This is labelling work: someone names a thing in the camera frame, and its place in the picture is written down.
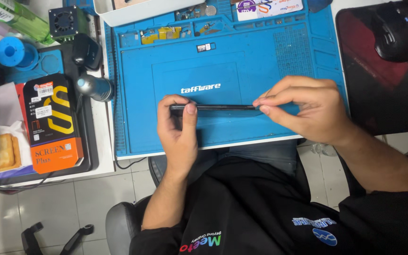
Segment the screen protector box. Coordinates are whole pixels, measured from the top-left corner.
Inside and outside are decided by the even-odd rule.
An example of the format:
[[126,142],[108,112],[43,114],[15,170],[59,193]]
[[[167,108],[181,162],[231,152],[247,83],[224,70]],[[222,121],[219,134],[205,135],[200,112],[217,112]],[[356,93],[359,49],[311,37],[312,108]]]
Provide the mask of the screen protector box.
[[23,96],[34,170],[46,173],[79,164],[83,149],[73,90],[65,76],[55,73],[30,80]]

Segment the black fan unit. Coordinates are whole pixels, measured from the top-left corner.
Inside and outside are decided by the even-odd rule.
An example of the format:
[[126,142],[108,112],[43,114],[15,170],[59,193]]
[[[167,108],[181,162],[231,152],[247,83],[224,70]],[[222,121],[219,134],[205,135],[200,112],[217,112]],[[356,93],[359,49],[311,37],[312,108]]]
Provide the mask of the black fan unit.
[[78,33],[88,33],[88,21],[77,6],[67,6],[48,11],[51,38],[60,43],[73,40]]
[[73,15],[69,12],[61,12],[56,15],[54,18],[54,28],[61,32],[73,30]]

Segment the white container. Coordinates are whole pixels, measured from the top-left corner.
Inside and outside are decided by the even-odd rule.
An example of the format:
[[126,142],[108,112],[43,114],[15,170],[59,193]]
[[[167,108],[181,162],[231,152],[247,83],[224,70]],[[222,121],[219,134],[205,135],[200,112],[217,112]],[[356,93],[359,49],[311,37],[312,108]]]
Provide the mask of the white container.
[[130,0],[129,6],[114,10],[111,0],[94,0],[94,8],[109,26],[115,27],[204,2],[205,0]]

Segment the forearm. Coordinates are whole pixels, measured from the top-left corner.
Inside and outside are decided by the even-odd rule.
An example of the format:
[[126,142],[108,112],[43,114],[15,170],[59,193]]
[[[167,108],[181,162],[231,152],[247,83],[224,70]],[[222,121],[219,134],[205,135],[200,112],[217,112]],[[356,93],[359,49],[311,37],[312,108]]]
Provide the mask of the forearm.
[[184,212],[186,176],[177,176],[167,169],[160,185],[150,198],[144,212],[141,230],[172,227]]
[[408,191],[408,158],[358,127],[335,145],[357,181],[371,191]]

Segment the hand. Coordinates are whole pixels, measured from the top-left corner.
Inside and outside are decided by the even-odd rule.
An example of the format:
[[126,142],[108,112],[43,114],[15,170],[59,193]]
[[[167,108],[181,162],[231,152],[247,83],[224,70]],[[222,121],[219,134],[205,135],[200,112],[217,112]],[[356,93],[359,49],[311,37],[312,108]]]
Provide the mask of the hand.
[[[300,106],[297,116],[276,107],[288,102]],[[253,102],[258,105],[274,122],[314,142],[338,145],[357,129],[332,80],[286,76]]]
[[[170,105],[175,103],[187,104],[182,116],[182,127],[176,127],[177,119],[170,112]],[[196,105],[183,96],[166,95],[158,103],[157,113],[157,133],[166,153],[167,169],[170,174],[186,178],[198,155]]]

